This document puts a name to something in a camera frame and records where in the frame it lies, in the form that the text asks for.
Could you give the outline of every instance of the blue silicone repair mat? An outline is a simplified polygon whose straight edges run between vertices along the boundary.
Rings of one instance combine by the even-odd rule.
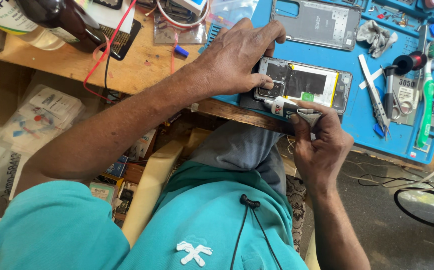
[[[331,3],[339,3],[351,5],[349,3],[338,1],[331,1]],[[402,54],[409,54],[417,49],[418,37],[417,28],[421,24],[434,23],[434,9],[423,9],[424,0],[415,0],[410,5],[401,3],[396,0],[355,0],[355,4],[362,6],[362,19],[360,25],[366,20],[375,20],[381,27],[396,32],[398,40],[391,48],[385,51],[381,57],[372,58],[368,54],[368,49],[363,47],[359,42],[355,45],[353,51],[346,51],[340,49],[333,49],[324,46],[316,46],[312,44],[305,44],[295,41],[286,40],[284,44],[277,44],[274,52],[275,58],[306,63],[310,65],[322,66],[326,68],[348,71],[352,73],[353,80],[349,92],[346,111],[343,116],[342,128],[350,133],[355,143],[366,146],[378,151],[389,153],[391,155],[399,156],[401,158],[409,159],[419,163],[428,164],[434,155],[434,128],[431,128],[429,139],[424,146],[424,150],[415,148],[415,139],[417,137],[420,121],[423,113],[423,103],[419,103],[417,108],[417,115],[414,126],[397,124],[391,122],[390,132],[392,140],[381,138],[373,130],[373,125],[377,123],[376,118],[373,116],[373,109],[367,88],[360,89],[359,84],[364,81],[364,74],[362,73],[361,66],[358,60],[360,54],[365,55],[367,65],[370,73],[376,72],[380,65],[386,67],[391,65],[396,57]],[[408,24],[413,25],[401,27],[392,18],[388,20],[377,18],[378,15],[386,12],[380,9],[381,6],[386,5],[393,7],[406,13],[409,17]],[[295,4],[289,2],[278,2],[277,6],[282,11],[289,15],[297,14],[298,10]],[[379,11],[369,11],[371,6],[377,6]],[[263,27],[270,20],[270,13],[272,9],[272,0],[259,0],[256,10],[252,16],[252,23],[254,27]],[[218,26],[212,25],[209,30],[209,43],[219,31]],[[408,77],[413,77],[413,73],[409,73]],[[384,78],[381,75],[375,81],[375,85],[381,89],[385,89]],[[214,96],[215,99],[239,105],[239,95],[219,95]],[[255,110],[255,112],[269,115],[275,118],[279,116],[270,114],[265,111]]]

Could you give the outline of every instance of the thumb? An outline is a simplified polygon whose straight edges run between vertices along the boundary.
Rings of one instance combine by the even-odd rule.
[[[290,121],[295,131],[295,154],[306,160],[310,159],[313,154],[312,140],[310,138],[310,125],[297,114],[290,116]]]
[[[262,87],[265,89],[273,89],[274,88],[274,81],[272,81],[272,78],[260,73],[252,73],[247,76],[248,81],[248,89],[252,89],[254,87]]]

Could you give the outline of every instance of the pcb cleaner bottle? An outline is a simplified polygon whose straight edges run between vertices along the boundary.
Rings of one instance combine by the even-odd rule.
[[[46,51],[58,49],[65,44],[63,40],[30,21],[14,0],[0,0],[0,29]]]

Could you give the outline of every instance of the man's left hand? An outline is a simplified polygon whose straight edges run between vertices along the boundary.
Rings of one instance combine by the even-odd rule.
[[[202,55],[193,63],[203,77],[208,96],[233,95],[254,87],[272,89],[272,79],[260,73],[251,74],[262,55],[272,57],[275,42],[284,43],[285,28],[280,21],[254,28],[249,18],[243,18],[230,30],[220,29]]]

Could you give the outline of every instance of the wooden workbench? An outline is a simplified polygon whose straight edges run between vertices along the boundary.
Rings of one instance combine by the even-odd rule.
[[[117,61],[113,59],[110,61],[108,69],[112,72],[113,78],[107,78],[107,86],[110,89],[129,94],[137,94],[170,75],[171,53],[173,49],[169,44],[154,44],[154,18],[152,15],[146,17],[139,10],[136,10],[134,18],[142,23],[142,29],[137,34],[124,60]],[[198,50],[202,45],[183,45],[182,47],[190,54],[186,59],[175,58],[176,70],[194,61],[199,56]],[[4,51],[0,53],[0,60],[79,81],[85,79],[89,70],[95,64],[92,54],[82,53],[68,44],[57,50],[45,51],[28,45],[26,42],[10,34],[7,35]],[[150,65],[144,65],[146,61],[150,62]],[[104,64],[99,65],[95,70],[88,80],[89,83],[101,87],[104,86]],[[293,134],[293,128],[288,122],[212,98],[200,101],[197,110],[202,113],[260,126],[277,132]],[[364,149],[359,145],[354,146],[353,150],[427,172],[434,170],[434,157],[429,165],[423,165],[420,163],[408,163],[409,160],[403,161],[400,157],[388,156],[386,153],[378,153],[372,149]]]

